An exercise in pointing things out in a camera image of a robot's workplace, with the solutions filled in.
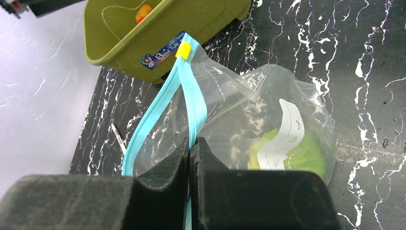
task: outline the transparent plastic bag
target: transparent plastic bag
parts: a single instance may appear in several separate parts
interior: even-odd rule
[[[198,136],[222,163],[230,169],[311,171],[328,184],[336,163],[334,124],[313,84],[277,65],[239,76],[200,46],[188,60],[207,108]],[[189,136],[183,89],[147,135],[133,175],[150,169]]]

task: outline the white pen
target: white pen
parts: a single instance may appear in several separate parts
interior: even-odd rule
[[[113,133],[115,134],[115,137],[117,138],[118,144],[120,145],[121,151],[123,152],[123,154],[125,154],[125,152],[127,152],[127,148],[125,147],[123,139],[121,139],[121,136],[118,133],[118,130],[116,129],[116,127],[113,124],[112,124],[112,129],[113,129]]]

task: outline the black marble tabletop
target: black marble tabletop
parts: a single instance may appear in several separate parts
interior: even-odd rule
[[[274,63],[316,85],[337,128],[328,187],[343,229],[406,225],[405,10],[404,0],[254,0],[203,45],[236,73]],[[158,90],[102,68],[70,173],[120,174],[110,124],[127,144]]]

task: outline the plastic container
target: plastic container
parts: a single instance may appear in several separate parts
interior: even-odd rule
[[[135,15],[145,4],[154,9],[137,24]],[[154,69],[141,64],[143,57],[155,55],[182,31],[202,44],[233,19],[244,19],[250,7],[251,0],[88,0],[84,12],[86,59],[160,83],[171,70],[175,53]]]

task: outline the label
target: label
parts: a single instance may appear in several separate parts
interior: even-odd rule
[[[174,37],[168,44],[166,44],[160,51],[155,55],[147,54],[141,58],[141,65],[147,67],[148,69],[155,69],[159,64],[161,64],[165,59],[171,56],[178,50],[180,43],[182,42],[185,32],[180,32],[176,37]]]
[[[283,161],[292,159],[288,152],[302,141],[305,127],[299,109],[293,103],[279,99],[282,108],[282,124],[278,134],[258,151],[262,170],[285,170]]]

